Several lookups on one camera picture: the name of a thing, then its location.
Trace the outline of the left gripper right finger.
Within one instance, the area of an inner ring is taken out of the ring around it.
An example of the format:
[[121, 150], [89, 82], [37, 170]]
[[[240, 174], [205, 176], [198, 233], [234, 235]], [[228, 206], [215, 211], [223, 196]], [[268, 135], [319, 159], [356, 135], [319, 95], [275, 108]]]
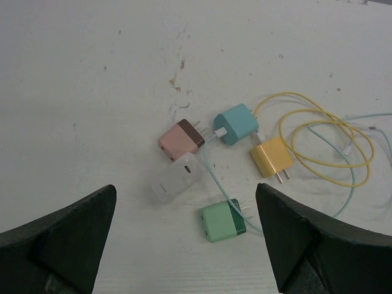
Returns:
[[255, 199], [280, 293], [391, 293], [391, 236], [334, 219], [265, 183]]

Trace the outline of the pink brown charger plug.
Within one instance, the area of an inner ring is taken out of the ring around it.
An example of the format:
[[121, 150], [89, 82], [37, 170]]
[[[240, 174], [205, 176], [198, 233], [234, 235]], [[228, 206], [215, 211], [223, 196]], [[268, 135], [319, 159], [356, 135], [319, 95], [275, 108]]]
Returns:
[[200, 121], [190, 123], [187, 119], [182, 119], [171, 127], [166, 133], [161, 135], [157, 141], [162, 152], [175, 162], [185, 153], [195, 154], [204, 144], [205, 139], [197, 126]]

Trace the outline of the white charger plug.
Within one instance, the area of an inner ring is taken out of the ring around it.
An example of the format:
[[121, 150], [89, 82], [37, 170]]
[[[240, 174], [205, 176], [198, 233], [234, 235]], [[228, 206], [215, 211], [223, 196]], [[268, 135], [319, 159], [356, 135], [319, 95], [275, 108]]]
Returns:
[[192, 154], [185, 153], [151, 180], [151, 188], [162, 203], [169, 203], [199, 182], [206, 167]]

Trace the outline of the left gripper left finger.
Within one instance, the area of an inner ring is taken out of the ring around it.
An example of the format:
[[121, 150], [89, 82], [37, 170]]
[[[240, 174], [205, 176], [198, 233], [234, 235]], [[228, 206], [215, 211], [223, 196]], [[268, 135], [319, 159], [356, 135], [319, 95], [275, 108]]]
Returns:
[[107, 185], [1, 233], [1, 293], [92, 293], [116, 207]]

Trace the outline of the teal charger plug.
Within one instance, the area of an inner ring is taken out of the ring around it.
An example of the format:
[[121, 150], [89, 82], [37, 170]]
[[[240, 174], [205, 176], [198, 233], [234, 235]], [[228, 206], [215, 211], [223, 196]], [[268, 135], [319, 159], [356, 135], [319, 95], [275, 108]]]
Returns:
[[221, 139], [226, 145], [232, 146], [239, 140], [254, 133], [259, 124], [244, 104], [238, 104], [228, 110], [219, 113], [213, 120], [214, 130], [224, 128], [226, 134]]

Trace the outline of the yellow charger plug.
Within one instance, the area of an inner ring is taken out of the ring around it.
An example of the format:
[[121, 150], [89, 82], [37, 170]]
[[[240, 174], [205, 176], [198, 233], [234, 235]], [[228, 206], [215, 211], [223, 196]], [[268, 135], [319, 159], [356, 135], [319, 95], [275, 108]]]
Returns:
[[281, 137], [274, 137], [253, 147], [250, 155], [263, 178], [275, 176], [282, 184], [283, 173], [286, 179], [290, 179], [287, 169], [294, 161]]

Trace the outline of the green charger plug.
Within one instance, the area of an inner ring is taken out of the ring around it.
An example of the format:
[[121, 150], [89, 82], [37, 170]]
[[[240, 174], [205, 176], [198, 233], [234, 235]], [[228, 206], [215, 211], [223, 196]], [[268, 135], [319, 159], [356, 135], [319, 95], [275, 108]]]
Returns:
[[198, 213], [206, 239], [210, 243], [247, 232], [246, 222], [227, 200], [203, 207]]

